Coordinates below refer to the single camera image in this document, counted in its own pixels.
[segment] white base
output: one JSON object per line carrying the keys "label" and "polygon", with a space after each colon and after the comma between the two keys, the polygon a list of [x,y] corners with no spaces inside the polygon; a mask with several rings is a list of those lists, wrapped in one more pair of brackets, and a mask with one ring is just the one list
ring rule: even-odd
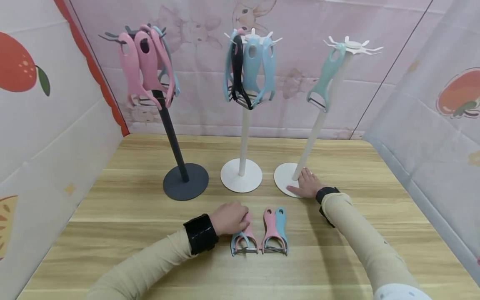
{"label": "white base", "polygon": [[291,185],[294,187],[299,187],[299,182],[297,180],[292,180],[293,173],[297,168],[296,163],[285,163],[281,164],[275,169],[273,174],[273,179],[275,180],[276,186],[287,196],[294,198],[301,198],[300,196],[287,190],[287,186]]}
{"label": "white base", "polygon": [[235,158],[223,165],[220,178],[223,185],[234,192],[251,192],[262,183],[263,174],[260,167],[247,159],[245,162],[245,175],[239,175],[240,159]]}

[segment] black wrist cuff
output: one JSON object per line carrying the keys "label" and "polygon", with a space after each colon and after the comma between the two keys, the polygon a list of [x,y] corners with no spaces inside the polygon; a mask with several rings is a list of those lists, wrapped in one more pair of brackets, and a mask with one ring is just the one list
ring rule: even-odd
{"label": "black wrist cuff", "polygon": [[327,194],[332,194],[335,192],[340,192],[340,191],[336,187],[326,186],[317,192],[317,195],[315,196],[315,200],[317,200],[318,204],[322,205],[322,200],[324,199],[324,197]]}
{"label": "black wrist cuff", "polygon": [[320,214],[322,214],[322,216],[324,216],[325,220],[327,220],[327,223],[335,228],[335,226],[330,222],[330,220],[328,220],[328,218],[325,216],[325,212],[324,212],[324,209],[322,208],[322,200],[324,199],[324,197],[327,195],[327,194],[332,194],[332,193],[336,193],[336,192],[340,192],[336,187],[329,187],[329,186],[326,186],[324,188],[322,188],[321,190],[319,190],[317,192],[317,195],[315,197],[315,200],[317,200],[318,204],[320,204]]}
{"label": "black wrist cuff", "polygon": [[212,250],[218,242],[218,236],[207,214],[198,216],[183,225],[192,247],[192,255]]}

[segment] dark gray base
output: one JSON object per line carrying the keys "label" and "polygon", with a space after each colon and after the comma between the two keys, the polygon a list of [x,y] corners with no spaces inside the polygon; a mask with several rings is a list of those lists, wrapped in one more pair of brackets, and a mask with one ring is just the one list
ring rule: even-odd
{"label": "dark gray base", "polygon": [[179,167],[170,170],[163,179],[163,190],[173,200],[186,201],[195,198],[205,191],[208,185],[208,173],[197,164],[185,164],[188,182],[183,182]]}

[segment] beige sleeve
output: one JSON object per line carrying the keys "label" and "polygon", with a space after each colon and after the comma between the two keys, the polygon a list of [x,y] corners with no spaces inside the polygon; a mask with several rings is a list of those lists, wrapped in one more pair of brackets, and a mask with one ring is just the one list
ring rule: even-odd
{"label": "beige sleeve", "polygon": [[404,284],[420,289],[404,260],[352,205],[347,194],[327,194],[322,200],[322,208],[358,256],[374,293],[387,284]]}
{"label": "beige sleeve", "polygon": [[86,300],[133,300],[140,297],[174,266],[193,258],[185,229],[134,254],[103,275]]}

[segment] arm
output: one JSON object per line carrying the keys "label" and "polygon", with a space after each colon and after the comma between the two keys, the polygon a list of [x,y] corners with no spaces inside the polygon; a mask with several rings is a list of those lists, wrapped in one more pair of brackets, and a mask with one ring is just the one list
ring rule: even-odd
{"label": "arm", "polygon": [[320,213],[345,236],[365,268],[375,300],[431,300],[408,271],[398,253],[353,206],[351,198],[320,183],[304,168],[299,188],[288,189],[320,203]]}
{"label": "arm", "polygon": [[139,299],[154,283],[191,254],[185,229],[159,240],[104,274],[86,296],[88,300]]}
{"label": "arm", "polygon": [[[216,235],[234,234],[249,225],[242,221],[248,208],[227,203],[210,216]],[[134,300],[140,297],[174,266],[195,257],[186,229],[159,240],[113,267],[93,285],[86,300]]]}

